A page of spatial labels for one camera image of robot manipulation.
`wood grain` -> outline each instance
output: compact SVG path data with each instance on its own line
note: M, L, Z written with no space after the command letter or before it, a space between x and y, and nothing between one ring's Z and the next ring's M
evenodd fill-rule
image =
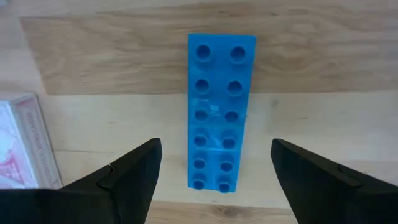
M288 209L152 202L146 224L296 224Z
M56 151L124 153L160 137L164 154L187 153L183 94L41 96L40 102ZM269 157L272 139L284 138L330 159L398 161L397 118L397 91L255 93L243 156Z
M153 200L261 208L290 208L277 180L269 156L269 149L263 147L261 149L264 151L264 157L241 159L238 189L233 194L221 194L210 190L197 191L188 188L186 156L165 155L162 158ZM105 164L113 162L123 154L121 152L55 151L55 158L63 184L69 184L100 169ZM393 159L391 161L334 160L373 177L395 185L398 184L397 159L394 161Z
M187 34L254 34L254 92L396 90L398 2L192 4L23 17L51 95L185 93Z

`plastic brick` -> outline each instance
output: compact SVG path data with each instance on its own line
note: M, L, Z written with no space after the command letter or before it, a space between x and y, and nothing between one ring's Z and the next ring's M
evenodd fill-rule
M235 192L256 37L188 37L188 186Z

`lego stud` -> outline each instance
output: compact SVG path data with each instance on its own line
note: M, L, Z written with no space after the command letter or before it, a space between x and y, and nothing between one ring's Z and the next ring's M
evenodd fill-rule
M224 138L223 139L223 147L225 149L233 149L236 145L235 139L233 138Z
M195 136L195 138L193 139L193 143L195 143L195 145L199 147L205 146L207 143L207 138L202 135Z
M242 93L242 84L239 81L231 81L227 87L228 93L231 96L239 96Z
M225 120L228 123L234 123L238 120L238 113L235 111L229 111L225 114Z
M220 169L224 172L229 172L233 168L232 162L230 161L223 161L221 162Z
M234 47L231 51L231 58L234 63L242 63L246 56L246 52L243 47Z
M205 162L205 160L203 160L201 158L196 158L195 161L193 161L193 166L196 169L203 169L206 166L206 162Z
M197 48L197 57L200 61L205 62L210 58L211 50L207 45L199 45Z
M195 119L200 122L205 122L209 118L209 114L204 109L195 111Z
M193 188L202 190L205 188L206 177L203 174L195 174L193 176Z
M204 79L200 79L195 83L195 88L201 94L207 93L209 90L209 82Z
M218 184L218 190L221 193L228 193L230 189L231 189L231 186L229 185L229 183L222 182L222 183Z

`blue duplo brick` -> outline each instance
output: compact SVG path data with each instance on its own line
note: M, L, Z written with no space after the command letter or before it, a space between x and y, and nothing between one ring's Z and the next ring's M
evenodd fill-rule
M188 186L235 192L256 37L188 37Z

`wooden table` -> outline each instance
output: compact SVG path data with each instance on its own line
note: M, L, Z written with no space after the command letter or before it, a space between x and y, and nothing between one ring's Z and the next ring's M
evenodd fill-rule
M192 208L292 223L273 138L398 184L397 10L388 0L15 0L0 9L0 88L39 94L64 184L160 137L163 202L150 221ZM187 188L189 32L258 37L235 194Z

